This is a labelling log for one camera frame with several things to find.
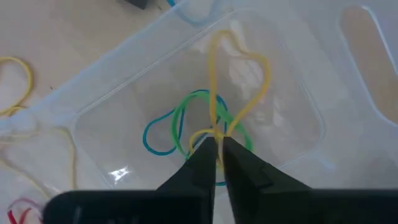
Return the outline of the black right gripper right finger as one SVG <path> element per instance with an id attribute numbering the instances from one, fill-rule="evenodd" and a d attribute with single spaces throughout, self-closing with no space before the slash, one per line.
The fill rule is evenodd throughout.
<path id="1" fill-rule="evenodd" d="M 313 189 L 223 139 L 236 224 L 398 224 L 398 190 Z"/>

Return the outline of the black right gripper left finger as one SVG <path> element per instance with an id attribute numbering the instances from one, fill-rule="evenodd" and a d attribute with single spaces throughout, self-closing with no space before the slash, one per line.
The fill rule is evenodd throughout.
<path id="1" fill-rule="evenodd" d="M 44 224 L 212 224 L 217 144 L 207 137 L 155 190 L 71 190 L 52 198 Z"/>

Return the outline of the green rubber band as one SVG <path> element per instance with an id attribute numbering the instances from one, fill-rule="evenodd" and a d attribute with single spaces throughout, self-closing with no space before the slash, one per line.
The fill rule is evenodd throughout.
<path id="1" fill-rule="evenodd" d="M 172 122 L 170 126 L 171 130 L 171 137 L 172 140 L 175 144 L 175 147 L 180 151 L 180 153 L 185 157 L 185 159 L 189 159 L 190 156 L 194 152 L 194 148 L 197 145 L 197 143 L 200 141 L 201 138 L 206 136 L 206 134 L 211 133 L 213 134 L 212 126 L 210 126 L 208 129 L 204 129 L 199 131 L 198 133 L 194 134 L 193 137 L 190 140 L 190 149 L 188 152 L 185 152 L 183 150 L 183 147 L 181 146 L 180 143 L 180 135 L 182 133 L 183 129 L 183 121 L 184 121 L 184 112 L 185 112 L 185 107 L 189 104 L 189 102 L 194 99 L 195 97 L 203 98 L 207 103 L 209 103 L 209 92 L 208 90 L 198 90 L 190 93 L 187 95 L 181 102 L 180 104 L 174 109 L 172 112 Z M 235 126 L 233 126 L 233 121 L 234 118 L 230 115 L 227 105 L 220 97 L 219 95 L 216 96 L 216 123 L 218 122 L 219 119 L 224 121 L 224 133 L 223 135 L 229 135 L 229 128 L 232 128 L 232 131 L 235 129 L 243 134 L 244 136 L 244 145 L 247 150 L 252 151 L 253 150 L 253 143 L 252 139 L 249 136 L 249 134 L 246 132 L 245 128 L 243 125 L 240 123 L 237 123 Z"/>

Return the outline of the blue rubber band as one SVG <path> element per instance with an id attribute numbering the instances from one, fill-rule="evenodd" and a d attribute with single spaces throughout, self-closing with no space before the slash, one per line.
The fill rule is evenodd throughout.
<path id="1" fill-rule="evenodd" d="M 220 0 L 166 0 L 174 13 L 193 27 L 205 25 L 213 20 L 220 8 Z"/>
<path id="2" fill-rule="evenodd" d="M 205 89 L 202 89 L 202 90 L 195 90 L 195 91 L 193 91 L 193 92 L 191 92 L 191 93 L 193 94 L 193 93 L 196 93 L 196 92 L 199 92 L 199 93 L 206 93 L 206 94 L 208 95 L 208 90 L 205 90 Z M 228 107 L 227 107 L 227 104 L 225 103 L 224 99 L 223 99 L 220 95 L 217 95 L 216 99 L 217 99 L 217 102 L 220 103 L 226 111 L 228 111 Z M 156 118 L 156 119 L 153 119 L 153 120 L 150 121 L 150 122 L 147 124 L 147 126 L 144 128 L 144 132 L 143 132 L 143 134 L 142 134 L 142 143 L 143 143 L 144 147 L 145 147 L 150 153 L 155 154 L 156 156 L 167 156 L 167 155 L 173 153 L 173 152 L 176 150 L 176 148 L 177 148 L 176 146 L 174 146 L 174 147 L 172 147 L 171 149 L 169 149 L 168 151 L 163 151 L 163 152 L 162 152 L 162 151 L 158 151 L 158 150 L 152 148 L 151 146 L 149 146 L 149 143 L 148 143 L 148 141 L 147 141 L 147 135 L 148 135 L 148 133 L 149 133 L 150 127 L 151 127 L 152 125 L 154 125 L 155 123 L 158 123 L 158 122 L 162 121 L 163 119 L 169 117 L 170 115 L 173 115 L 173 114 L 174 114 L 174 111 L 175 111 L 175 108 L 172 109 L 171 111 L 167 112 L 166 114 L 164 114 L 164 115 L 162 115 L 162 116 L 160 116 L 160 117 L 158 117 L 158 118 Z M 178 127 L 178 134 L 177 134 L 177 139 L 178 139 L 178 140 L 180 140 L 181 137 L 182 137 L 184 117 L 185 117 L 185 106 L 183 107 L 182 114 L 180 115 L 180 121 L 178 122 L 178 124 L 179 124 L 179 127 Z M 225 122 L 225 123 L 224 123 L 224 131 L 227 130 L 227 127 L 228 127 L 227 122 Z M 206 136 L 206 134 L 201 134 L 199 137 L 197 137 L 196 140 L 193 142 L 193 147 L 195 147 L 196 145 L 198 145 L 198 143 L 199 143 L 205 136 Z M 225 186 L 225 185 L 226 185 L 226 182 L 225 182 L 225 181 L 216 182 L 215 185 L 216 185 L 217 187 Z"/>

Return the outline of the yellow rubber band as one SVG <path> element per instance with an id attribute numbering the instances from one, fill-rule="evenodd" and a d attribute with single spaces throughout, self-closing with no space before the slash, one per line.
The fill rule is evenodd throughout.
<path id="1" fill-rule="evenodd" d="M 71 157 L 71 159 L 70 159 L 70 185 L 71 185 L 72 190 L 76 190 L 78 188 L 78 181 L 77 181 L 77 169 L 76 169 L 77 149 L 76 149 L 75 142 L 74 142 L 72 135 L 70 134 L 70 131 L 68 129 L 63 128 L 63 127 L 54 127 L 54 128 L 52 128 L 52 130 L 56 130 L 57 132 L 62 133 L 67 139 L 68 147 L 70 150 L 70 157 Z M 29 133 L 28 135 L 17 134 L 17 135 L 7 135 L 7 137 L 17 138 L 17 139 L 31 138 L 32 136 L 39 135 L 40 133 L 41 133 L 40 131 L 34 131 L 32 133 Z M 50 198 L 50 194 L 47 193 L 46 190 L 43 187 L 41 187 L 40 184 L 36 180 L 29 177 L 28 173 L 26 173 L 22 170 L 16 169 L 15 167 L 12 166 L 12 164 L 10 162 L 8 162 L 6 159 L 3 159 L 2 157 L 0 157 L 0 164 L 4 165 L 6 168 L 15 172 L 16 174 L 21 175 L 24 178 L 26 178 L 41 194 L 43 194 L 46 198 Z"/>
<path id="2" fill-rule="evenodd" d="M 263 84 L 261 85 L 259 92 L 234 117 L 230 116 L 230 114 L 227 113 L 225 109 L 220 108 L 216 101 L 217 87 L 218 87 L 218 80 L 216 76 L 216 51 L 220 40 L 224 37 L 227 38 L 230 44 L 241 54 L 241 58 L 245 60 L 256 61 L 259 65 L 262 66 L 262 71 L 263 71 Z M 193 146 L 194 140 L 196 140 L 197 137 L 201 134 L 212 134 L 215 137 L 217 144 L 219 144 L 221 140 L 223 140 L 223 138 L 232 136 L 232 133 L 235 129 L 241 131 L 244 134 L 246 131 L 241 125 L 240 120 L 244 118 L 258 104 L 261 98 L 267 93 L 271 84 L 271 70 L 268 60 L 265 58 L 265 56 L 261 54 L 255 52 L 248 52 L 242 49 L 233 31 L 219 30 L 209 40 L 208 48 L 209 50 L 208 50 L 207 64 L 208 64 L 210 88 L 209 88 L 209 94 L 208 96 L 205 97 L 205 99 L 208 100 L 209 115 L 212 127 L 208 129 L 201 129 L 190 136 L 189 139 L 190 156 L 192 156 L 194 153 L 194 146 Z M 224 121 L 227 122 L 228 126 L 225 133 L 221 133 L 218 131 L 216 124 L 217 116 L 220 116 Z"/>
<path id="3" fill-rule="evenodd" d="M 15 112 L 19 110 L 23 110 L 24 107 L 22 106 L 22 103 L 30 97 L 32 90 L 34 89 L 34 73 L 32 69 L 29 67 L 29 65 L 23 61 L 22 59 L 19 59 L 17 57 L 0 57 L 0 63 L 6 62 L 6 61 L 14 61 L 21 65 L 21 67 L 24 69 L 26 77 L 27 77 L 27 87 L 24 91 L 24 94 L 16 100 L 11 106 L 8 108 L 5 108 L 0 111 L 0 116 L 8 116 L 11 117 Z"/>

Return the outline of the clear plastic bin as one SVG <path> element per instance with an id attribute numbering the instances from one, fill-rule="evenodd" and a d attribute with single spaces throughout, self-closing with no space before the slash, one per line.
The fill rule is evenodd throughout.
<path id="1" fill-rule="evenodd" d="M 193 27 L 166 0 L 0 0 L 0 57 L 27 62 L 35 93 L 0 118 L 0 224 L 19 198 L 42 206 L 76 190 L 155 190 L 183 166 L 176 149 L 150 153 L 147 124 L 195 90 L 208 90 L 208 44 L 231 30 L 242 49 L 265 56 L 271 84 L 241 120 L 256 156 L 316 189 L 398 190 L 398 0 L 220 0 Z M 236 116 L 259 92 L 262 66 L 222 38 L 218 95 Z M 24 69 L 0 63 L 0 110 L 27 87 Z M 174 147 L 172 115 L 149 129 L 149 146 Z M 185 107 L 180 139 L 211 126 L 208 103 Z M 10 138 L 7 135 L 28 135 Z"/>

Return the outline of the red rubber band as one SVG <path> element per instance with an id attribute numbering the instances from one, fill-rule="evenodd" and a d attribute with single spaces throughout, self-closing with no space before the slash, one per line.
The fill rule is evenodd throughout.
<path id="1" fill-rule="evenodd" d="M 10 224 L 43 224 L 42 206 L 29 198 L 19 198 L 7 208 Z"/>

